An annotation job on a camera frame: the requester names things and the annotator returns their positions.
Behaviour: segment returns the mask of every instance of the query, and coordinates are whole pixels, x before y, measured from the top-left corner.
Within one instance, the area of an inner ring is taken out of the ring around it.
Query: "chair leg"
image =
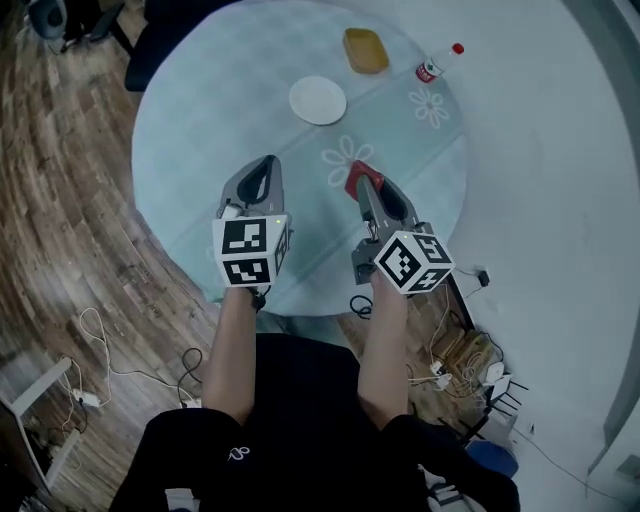
[[[133,46],[131,46],[131,43],[129,42],[129,38],[127,37],[127,34],[124,33],[124,30],[122,30],[118,22],[114,21],[111,27],[109,28],[109,30],[113,34],[113,37],[115,38],[115,40],[118,41],[118,43],[120,43],[120,46],[122,46],[124,51],[127,52],[129,55],[131,55],[131,53],[133,52]]]

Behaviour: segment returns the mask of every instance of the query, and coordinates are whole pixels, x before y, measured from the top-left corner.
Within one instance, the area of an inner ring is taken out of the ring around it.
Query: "flower pattern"
[[[329,173],[329,186],[340,187],[347,181],[349,175],[349,168],[355,160],[362,160],[366,162],[371,155],[373,155],[373,146],[370,144],[363,144],[354,151],[353,139],[348,135],[340,137],[338,142],[339,151],[335,149],[325,149],[320,153],[322,159],[329,165],[336,166]]]
[[[409,99],[419,105],[416,108],[416,118],[422,121],[428,117],[431,126],[436,130],[440,128],[441,119],[449,119],[449,112],[440,106],[444,102],[442,94],[431,94],[428,88],[420,87],[418,92],[409,93]]]

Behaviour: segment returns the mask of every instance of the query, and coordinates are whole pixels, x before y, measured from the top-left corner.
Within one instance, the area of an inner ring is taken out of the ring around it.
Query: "white plug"
[[[200,409],[202,408],[202,400],[196,398],[195,400],[186,400],[184,405],[187,406],[187,409]]]
[[[78,388],[71,390],[74,398],[79,402],[82,399],[82,403],[91,407],[100,407],[100,399],[98,395],[89,393],[88,391],[80,391]]]
[[[437,377],[441,375],[440,370],[442,369],[442,363],[440,361],[435,361],[431,363],[431,366],[429,366],[429,369],[431,370],[431,373],[433,373]]]
[[[451,377],[452,376],[450,373],[445,373],[436,381],[436,386],[438,386],[438,389],[440,389],[440,391],[444,391],[444,388],[449,385],[449,383],[451,382]]]

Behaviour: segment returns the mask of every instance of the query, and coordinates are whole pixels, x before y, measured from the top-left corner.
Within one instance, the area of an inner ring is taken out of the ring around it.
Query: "black wristband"
[[[251,295],[253,295],[253,298],[251,299],[251,305],[253,306],[253,309],[255,309],[256,312],[260,311],[267,303],[267,299],[265,299],[264,293],[259,293],[255,288],[247,288],[247,290],[249,290],[249,292],[251,292]]]

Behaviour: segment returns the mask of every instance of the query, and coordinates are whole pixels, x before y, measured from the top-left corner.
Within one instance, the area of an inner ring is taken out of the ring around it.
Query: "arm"
[[[371,276],[373,313],[360,363],[358,397],[379,429],[407,413],[405,327],[407,298],[376,271]]]
[[[245,288],[228,288],[202,384],[202,407],[222,411],[241,425],[255,396],[256,311]]]

